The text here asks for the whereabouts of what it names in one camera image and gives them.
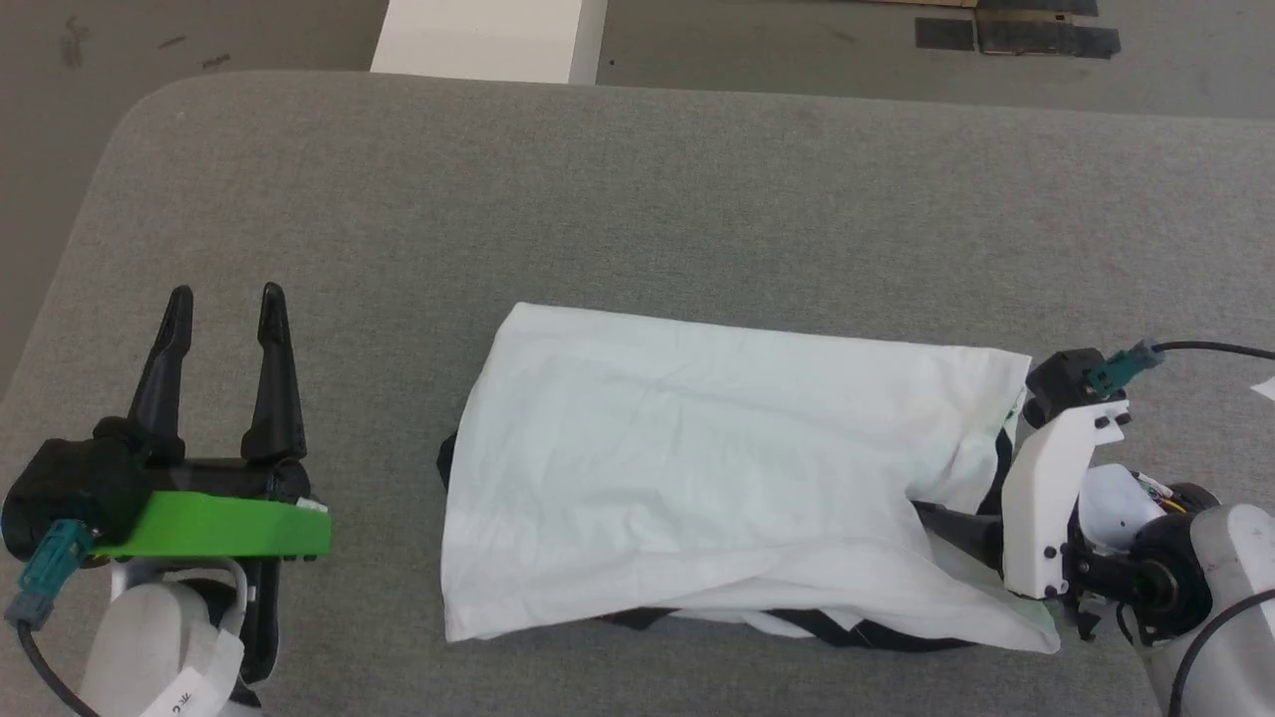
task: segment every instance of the gray floor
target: gray floor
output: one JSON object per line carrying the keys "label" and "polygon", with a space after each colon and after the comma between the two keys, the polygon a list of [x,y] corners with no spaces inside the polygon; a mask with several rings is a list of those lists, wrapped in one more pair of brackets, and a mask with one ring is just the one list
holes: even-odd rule
{"label": "gray floor", "polygon": [[[111,129],[180,78],[366,69],[386,0],[11,0],[0,8],[0,389]],[[611,0],[598,82],[1133,114],[1275,117],[1270,0],[1100,0],[1112,61],[917,50],[917,14]],[[181,237],[172,237],[180,241]]]}

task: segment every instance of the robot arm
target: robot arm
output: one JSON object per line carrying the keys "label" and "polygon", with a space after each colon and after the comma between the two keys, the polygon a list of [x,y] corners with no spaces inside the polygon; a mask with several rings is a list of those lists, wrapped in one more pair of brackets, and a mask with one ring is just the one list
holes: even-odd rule
{"label": "robot arm", "polygon": [[[89,440],[46,441],[5,498],[5,547],[28,563],[5,620],[40,676],[82,717],[259,713],[250,686],[269,677],[278,653],[280,560],[329,550],[332,522],[301,466],[305,429],[283,290],[269,283],[263,292],[264,356],[240,458],[186,458],[177,434],[193,305],[189,287],[172,292],[127,417],[103,418]],[[111,605],[75,694],[32,633],[76,569],[105,563]],[[193,569],[229,579],[168,579]]]}
{"label": "robot arm", "polygon": [[1123,439],[1121,389],[1159,362],[1154,353],[1140,344],[1112,361],[1095,350],[1051,357],[1028,378],[1034,398],[1024,413],[1039,430],[993,486],[1002,514],[926,504],[918,514],[996,569],[1011,592],[1063,601],[1082,639],[1099,621],[1085,607],[1095,597],[1114,603],[1169,717],[1275,714],[1275,519],[1252,505],[1219,505],[1190,484],[1090,467],[1098,445]]}

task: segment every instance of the white label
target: white label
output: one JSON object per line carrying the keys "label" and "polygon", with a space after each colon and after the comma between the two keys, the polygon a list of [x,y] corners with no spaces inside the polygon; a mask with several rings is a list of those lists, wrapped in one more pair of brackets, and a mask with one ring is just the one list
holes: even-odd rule
{"label": "white label", "polygon": [[237,637],[222,630],[213,646],[213,657],[207,674],[201,674],[194,667],[182,669],[177,677],[150,703],[150,707],[142,713],[142,717],[173,717],[175,714],[214,717],[229,699],[242,661],[244,643]]}
{"label": "white label", "polygon": [[1253,390],[1265,395],[1266,398],[1270,398],[1271,401],[1275,401],[1275,378],[1270,379],[1269,381],[1255,385]]}
{"label": "white label", "polygon": [[298,498],[297,499],[297,508],[305,508],[306,510],[317,510],[320,513],[326,513],[328,512],[328,506],[326,505],[324,505],[323,503],[319,503],[317,500],[311,500],[309,498]]}

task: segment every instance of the white cloth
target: white cloth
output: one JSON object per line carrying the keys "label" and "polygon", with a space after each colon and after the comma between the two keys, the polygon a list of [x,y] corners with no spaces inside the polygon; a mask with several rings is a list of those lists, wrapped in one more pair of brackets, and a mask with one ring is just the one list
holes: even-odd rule
{"label": "white cloth", "polygon": [[460,422],[449,640],[632,607],[805,634],[821,609],[1053,652],[1039,603],[931,541],[974,512],[1029,358],[519,304]]}

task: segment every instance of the black tape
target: black tape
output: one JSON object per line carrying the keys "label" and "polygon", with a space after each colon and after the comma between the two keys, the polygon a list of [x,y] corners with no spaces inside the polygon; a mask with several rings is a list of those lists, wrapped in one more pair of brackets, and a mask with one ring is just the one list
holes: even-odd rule
{"label": "black tape", "polygon": [[1044,10],[1098,17],[1098,0],[978,0],[979,10]]}
{"label": "black tape", "polygon": [[1065,55],[1109,60],[1119,32],[1070,23],[979,20],[979,48],[988,55]]}
{"label": "black tape", "polygon": [[947,18],[917,18],[917,47],[974,51],[974,23]]}

